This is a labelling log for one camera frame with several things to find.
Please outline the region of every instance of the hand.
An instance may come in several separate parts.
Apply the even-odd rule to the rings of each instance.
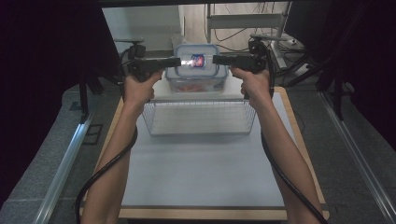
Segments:
[[[269,93],[269,72],[267,70],[261,71],[259,74],[252,74],[239,68],[231,67],[231,72],[234,77],[241,78],[243,83],[241,85],[241,93],[249,95],[249,103],[256,110],[266,102],[272,102]]]
[[[145,82],[138,82],[133,76],[125,78],[124,106],[138,109],[139,115],[143,112],[143,105],[154,98],[154,84],[161,79],[163,70],[157,71]]]

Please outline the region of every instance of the black fabric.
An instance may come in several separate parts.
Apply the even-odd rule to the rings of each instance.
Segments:
[[[373,1],[342,61],[352,103],[396,150],[396,3]]]
[[[102,9],[55,1],[0,6],[1,202],[35,156],[78,75],[116,75],[118,53]]]

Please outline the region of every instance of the clear plastic container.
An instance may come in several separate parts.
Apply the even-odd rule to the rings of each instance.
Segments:
[[[180,77],[175,68],[167,68],[165,77],[172,92],[222,92],[228,76],[226,66],[219,66],[214,77]]]
[[[222,92],[228,76],[224,65],[212,63],[213,55],[219,54],[215,45],[179,45],[175,57],[181,66],[167,68],[165,77],[172,92]]]
[[[212,63],[213,55],[218,55],[216,45],[179,45],[175,57],[180,58],[181,66],[176,68],[179,77],[214,77],[219,66]]]

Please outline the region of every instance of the wire mesh cage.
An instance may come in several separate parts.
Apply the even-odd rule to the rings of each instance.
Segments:
[[[156,102],[143,117],[151,135],[249,134],[256,112],[246,100]]]

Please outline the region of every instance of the handheld controller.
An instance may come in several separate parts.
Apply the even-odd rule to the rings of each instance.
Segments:
[[[145,82],[152,73],[167,67],[181,66],[180,58],[171,59],[143,59],[146,54],[146,47],[140,45],[142,41],[132,41],[133,45],[129,48],[127,63],[128,72],[131,73],[139,82]]]
[[[264,37],[252,35],[253,40],[248,42],[250,55],[222,56],[214,55],[213,63],[222,65],[231,65],[253,74],[259,74],[266,68],[267,62],[270,72],[270,94],[274,93],[274,72],[271,62],[271,54],[269,49],[262,43]],[[244,96],[245,100],[249,99],[248,94]]]

